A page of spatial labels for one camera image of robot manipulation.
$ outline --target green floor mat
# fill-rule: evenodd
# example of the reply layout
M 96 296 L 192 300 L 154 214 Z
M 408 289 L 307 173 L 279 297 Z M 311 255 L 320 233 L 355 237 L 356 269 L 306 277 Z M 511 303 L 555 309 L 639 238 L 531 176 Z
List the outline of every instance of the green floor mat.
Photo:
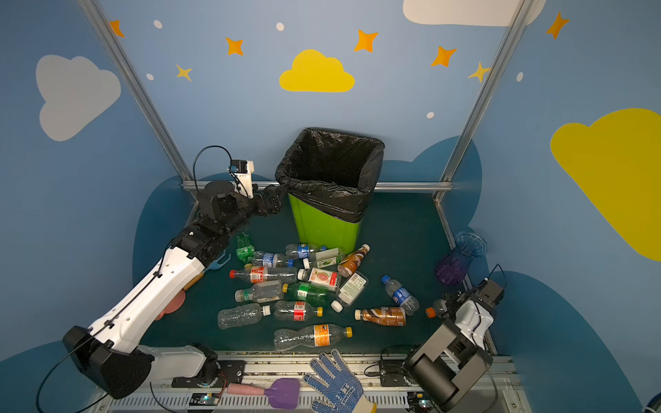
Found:
M 283 252 L 287 244 L 298 241 L 289 203 L 279 215 L 253 217 L 247 232 L 255 248 L 267 252 Z M 235 257 L 233 238 L 227 250 L 232 253 L 231 261 L 193 285 L 184 305 L 155 321 L 141 344 L 173 347 L 197 342 L 217 351 L 272 351 L 273 331 L 278 328 L 300 329 L 326 322 L 353 328 L 353 338 L 334 346 L 341 352 L 374 353 L 387 346 L 423 343 L 441 324 L 440 319 L 428 319 L 424 309 L 447 291 L 433 273 L 434 264 L 449 252 L 449 246 L 431 195 L 374 194 L 358 236 L 358 245 L 362 243 L 371 246 L 359 269 L 369 278 L 369 285 L 351 307 L 339 314 L 325 307 L 324 316 L 315 321 L 280 322 L 264 317 L 257 324 L 220 330 L 218 311 L 235 307 L 234 292 L 250 286 L 229 278 L 230 270 L 243 267 Z M 355 309 L 395 305 L 381 284 L 384 274 L 399 280 L 420 301 L 420 310 L 407 317 L 404 327 L 354 320 Z M 316 352 L 308 348 L 293 351 Z

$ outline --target trash can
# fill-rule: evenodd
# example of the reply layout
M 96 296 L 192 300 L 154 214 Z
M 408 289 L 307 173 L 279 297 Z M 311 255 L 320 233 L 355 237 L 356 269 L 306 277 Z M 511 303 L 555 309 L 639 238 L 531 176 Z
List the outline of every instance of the trash can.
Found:
M 302 243 L 356 246 L 360 221 L 381 173 L 382 141 L 342 131 L 304 129 L 276 169 L 288 187 Z

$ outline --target bottle cap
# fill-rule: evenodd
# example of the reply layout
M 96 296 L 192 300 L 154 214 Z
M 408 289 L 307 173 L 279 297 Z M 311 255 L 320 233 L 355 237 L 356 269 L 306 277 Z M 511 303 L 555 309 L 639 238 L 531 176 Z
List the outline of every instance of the bottle cap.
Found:
M 333 300 L 333 302 L 330 304 L 330 307 L 338 313 L 343 310 L 342 304 L 340 304 L 337 300 Z

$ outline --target white cloud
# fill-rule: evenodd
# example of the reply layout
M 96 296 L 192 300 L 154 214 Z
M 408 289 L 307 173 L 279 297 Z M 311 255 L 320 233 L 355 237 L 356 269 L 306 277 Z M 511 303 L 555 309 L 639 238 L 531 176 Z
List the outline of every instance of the white cloud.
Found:
M 545 3 L 533 0 L 526 24 L 539 16 Z M 413 23 L 508 26 L 518 4 L 519 0 L 404 0 L 403 10 Z
M 46 103 L 39 122 L 54 141 L 65 141 L 120 97 L 120 81 L 85 57 L 47 55 L 37 63 L 37 87 Z

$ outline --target blue and white work glove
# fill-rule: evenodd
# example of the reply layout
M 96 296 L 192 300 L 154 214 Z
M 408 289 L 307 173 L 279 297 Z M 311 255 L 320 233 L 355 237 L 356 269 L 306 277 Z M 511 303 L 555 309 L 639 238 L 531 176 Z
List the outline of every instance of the blue and white work glove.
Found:
M 310 367 L 317 374 L 306 374 L 303 380 L 313 389 L 323 394 L 330 404 L 315 400 L 312 411 L 315 413 L 375 413 L 376 404 L 363 394 L 363 386 L 355 374 L 349 370 L 340 356 L 333 350 L 331 357 L 319 354 L 319 359 L 312 359 Z

